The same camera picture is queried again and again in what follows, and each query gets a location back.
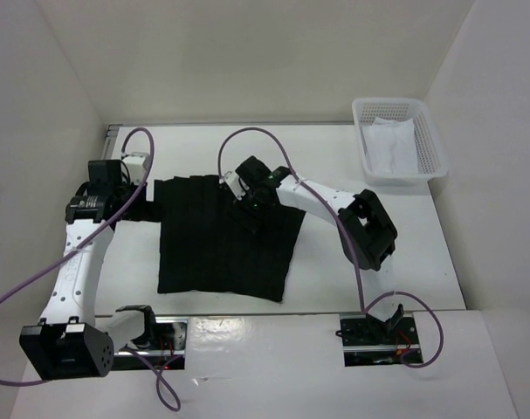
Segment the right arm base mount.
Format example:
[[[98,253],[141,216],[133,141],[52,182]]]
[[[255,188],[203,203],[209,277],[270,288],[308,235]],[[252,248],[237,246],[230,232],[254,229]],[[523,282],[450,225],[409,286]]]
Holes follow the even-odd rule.
[[[363,316],[340,317],[334,333],[342,344],[346,367],[400,365],[401,356],[414,365],[423,363],[422,350],[411,316],[403,317],[390,333],[384,333]]]

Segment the black pleated skirt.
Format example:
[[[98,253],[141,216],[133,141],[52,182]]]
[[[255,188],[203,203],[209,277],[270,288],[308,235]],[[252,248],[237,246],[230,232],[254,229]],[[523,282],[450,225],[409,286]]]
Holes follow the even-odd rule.
[[[231,216],[234,198],[216,175],[155,181],[161,207],[157,291],[232,292],[279,303],[304,212],[276,207],[257,234]]]

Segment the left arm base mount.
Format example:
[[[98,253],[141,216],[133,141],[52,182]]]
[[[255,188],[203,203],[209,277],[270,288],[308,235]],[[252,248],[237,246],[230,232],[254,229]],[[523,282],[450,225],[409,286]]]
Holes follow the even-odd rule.
[[[184,370],[189,320],[186,317],[159,316],[155,337],[136,351],[157,370]],[[112,371],[141,371],[148,367],[134,355],[120,350],[114,356]]]

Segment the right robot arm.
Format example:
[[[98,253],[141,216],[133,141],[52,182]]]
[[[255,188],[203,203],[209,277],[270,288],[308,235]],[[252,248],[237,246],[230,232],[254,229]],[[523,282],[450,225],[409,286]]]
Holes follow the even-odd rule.
[[[219,176],[233,194],[233,218],[253,234],[263,229],[265,217],[276,208],[301,210],[335,226],[343,253],[354,268],[368,335],[378,343],[386,343],[397,334],[403,305],[388,303],[380,312],[372,313],[377,302],[368,304],[365,300],[363,279],[368,271],[374,278],[376,296],[387,298],[396,294],[388,280],[397,230],[375,192],[331,189],[300,177],[292,167],[270,170],[254,156],[235,171]]]

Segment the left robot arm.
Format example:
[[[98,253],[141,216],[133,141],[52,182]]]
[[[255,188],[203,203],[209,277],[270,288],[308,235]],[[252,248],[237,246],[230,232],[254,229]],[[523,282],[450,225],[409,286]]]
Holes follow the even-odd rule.
[[[44,381],[106,376],[126,345],[143,350],[159,337],[150,306],[123,306],[96,326],[95,300],[107,249],[121,219],[149,215],[146,153],[88,163],[89,178],[65,207],[65,262],[35,326],[23,327],[19,344]]]

